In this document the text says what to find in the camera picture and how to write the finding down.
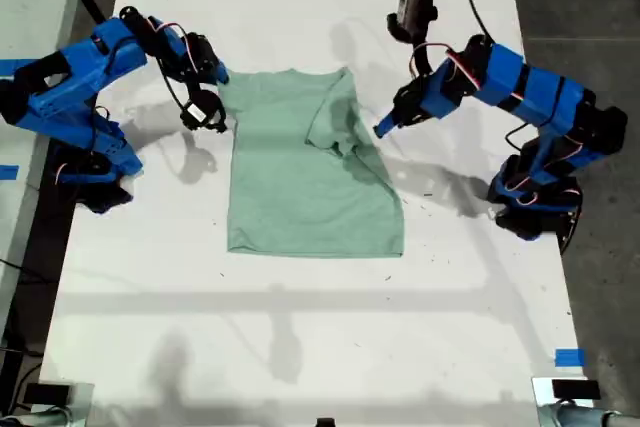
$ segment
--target table surface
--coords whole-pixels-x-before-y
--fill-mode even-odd
[[[0,0],[0,59],[40,58],[65,44],[78,0]],[[0,119],[0,165],[18,165],[15,181],[0,181],[0,258],[22,264],[48,140]],[[0,332],[19,273],[0,263]]]
[[[235,71],[346,64],[372,126],[409,80],[410,49],[386,32],[397,2],[117,0],[116,11],[204,33]],[[521,51],[515,0],[476,3]],[[429,40],[463,48],[479,30],[467,0],[436,4]],[[516,238],[475,196],[511,153],[517,119],[465,99],[378,141],[403,199],[404,256],[318,260],[226,252],[233,135],[184,131],[155,63],[99,104],[144,173],[131,204],[76,212],[42,370],[95,384],[95,424],[537,424],[531,377],[558,375],[554,350],[576,346],[561,259],[554,236]]]

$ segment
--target blue tape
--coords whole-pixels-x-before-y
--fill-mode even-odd
[[[0,180],[16,180],[18,169],[17,165],[0,165]]]
[[[11,77],[20,67],[36,59],[0,59],[0,77]]]
[[[556,349],[556,367],[584,367],[584,350]]]

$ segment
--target green t-shirt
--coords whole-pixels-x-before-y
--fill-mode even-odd
[[[220,89],[236,119],[229,251],[402,255],[402,206],[358,117],[351,72],[230,79]]]

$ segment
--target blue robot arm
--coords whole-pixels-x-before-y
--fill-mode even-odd
[[[97,25],[90,38],[47,57],[1,61],[0,70],[13,80],[0,81],[0,114],[9,124],[59,141],[56,181],[78,184],[78,201],[96,212],[131,200],[118,181],[138,173],[142,163],[118,123],[97,114],[95,98],[145,65],[147,55],[156,58],[165,80],[187,85],[189,101],[183,105],[176,98],[187,128],[226,129],[220,99],[201,88],[228,82],[224,64],[204,36],[179,37],[173,25],[126,7],[119,18]]]
[[[569,174],[622,148],[626,114],[616,107],[599,110],[590,90],[524,63],[522,56],[493,41],[479,17],[485,33],[472,37],[462,52],[448,50],[433,71],[425,42],[428,24],[437,17],[431,3],[405,0],[400,12],[388,17],[393,37],[414,46],[419,75],[398,91],[393,110],[374,128],[376,135],[441,119],[465,96],[518,117],[523,126],[537,127],[539,137],[507,159],[487,198],[506,206],[496,218],[499,226],[527,240],[553,231],[564,250],[582,207],[582,190]]]

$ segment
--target concrete floor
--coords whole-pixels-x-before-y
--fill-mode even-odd
[[[114,0],[97,2],[105,15],[112,12]],[[583,82],[598,94],[600,107],[614,103],[629,114],[623,152],[579,176],[585,190],[584,213],[564,268],[579,344],[587,353],[586,371],[601,384],[602,406],[640,415],[640,237],[634,230],[640,221],[640,174],[633,161],[640,151],[638,95],[633,91],[640,71],[640,0],[517,3],[529,62]],[[73,39],[89,35],[93,25],[79,6]],[[56,228],[51,212],[45,214],[46,225],[34,226],[35,241],[48,243],[31,249],[47,253],[44,264],[52,270],[42,274],[50,277],[59,275],[66,244],[66,238],[60,238],[64,236],[51,236],[52,229],[65,232],[70,225],[70,216],[57,215]],[[58,246],[57,253],[51,242]],[[52,256],[59,265],[52,265],[58,264],[51,262]],[[24,308],[18,310],[27,337],[42,342],[55,292],[43,289],[40,311],[34,308],[34,294],[22,294],[19,304]]]

